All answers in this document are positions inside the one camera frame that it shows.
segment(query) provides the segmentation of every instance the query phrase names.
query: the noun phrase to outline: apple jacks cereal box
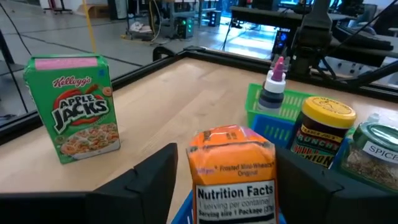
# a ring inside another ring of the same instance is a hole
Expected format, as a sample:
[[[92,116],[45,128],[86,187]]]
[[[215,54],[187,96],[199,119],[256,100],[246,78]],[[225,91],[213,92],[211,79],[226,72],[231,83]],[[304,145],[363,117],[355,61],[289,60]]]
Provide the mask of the apple jacks cereal box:
[[[24,79],[62,164],[120,148],[103,57],[35,56]]]

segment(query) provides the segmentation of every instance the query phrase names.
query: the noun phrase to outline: spice jar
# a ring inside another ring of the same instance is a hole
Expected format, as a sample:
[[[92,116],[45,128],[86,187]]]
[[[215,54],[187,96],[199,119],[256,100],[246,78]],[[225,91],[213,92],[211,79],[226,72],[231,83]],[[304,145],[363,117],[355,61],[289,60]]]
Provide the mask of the spice jar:
[[[288,149],[329,167],[355,119],[355,111],[344,103],[320,96],[308,97],[294,124]]]
[[[361,123],[341,163],[350,177],[380,189],[398,192],[398,128]]]

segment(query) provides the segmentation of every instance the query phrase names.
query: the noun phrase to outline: yellow jar lid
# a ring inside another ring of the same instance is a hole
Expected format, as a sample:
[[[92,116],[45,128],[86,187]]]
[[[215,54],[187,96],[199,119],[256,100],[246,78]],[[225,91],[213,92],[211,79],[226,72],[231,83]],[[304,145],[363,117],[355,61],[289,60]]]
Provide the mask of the yellow jar lid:
[[[334,128],[350,128],[356,119],[355,110],[329,98],[320,96],[308,97],[302,111],[309,118]]]

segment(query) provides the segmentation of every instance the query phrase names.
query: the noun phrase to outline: green plastic basket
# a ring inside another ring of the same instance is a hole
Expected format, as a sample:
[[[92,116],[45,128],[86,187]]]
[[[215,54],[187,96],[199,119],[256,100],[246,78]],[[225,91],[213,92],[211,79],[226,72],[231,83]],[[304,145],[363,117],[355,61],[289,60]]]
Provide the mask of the green plastic basket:
[[[261,88],[262,85],[258,85],[255,83],[251,83],[249,85],[248,97],[246,98],[245,106],[248,113],[248,127],[252,126],[256,114],[265,114],[294,123],[301,111],[304,100],[309,96],[314,96],[313,94],[302,93],[299,91],[285,90],[284,101],[282,102],[282,106],[280,107],[279,114],[266,113],[257,110],[257,104]]]

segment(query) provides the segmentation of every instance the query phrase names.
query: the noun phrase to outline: white wall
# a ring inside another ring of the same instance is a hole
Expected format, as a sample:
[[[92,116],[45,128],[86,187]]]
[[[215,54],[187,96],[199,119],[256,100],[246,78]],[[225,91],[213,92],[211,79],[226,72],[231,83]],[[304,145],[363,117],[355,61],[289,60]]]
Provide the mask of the white wall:
[[[61,2],[59,0],[55,0],[57,7],[61,7]],[[107,0],[86,0],[87,4],[108,4]],[[63,4],[65,5],[65,9],[71,9],[76,11],[81,4],[83,4],[82,0],[63,0]],[[40,0],[40,5],[42,8],[49,7],[49,2],[47,0]]]
[[[392,0],[364,0],[363,3],[366,4],[377,4],[378,9],[384,9],[389,4],[392,3]]]

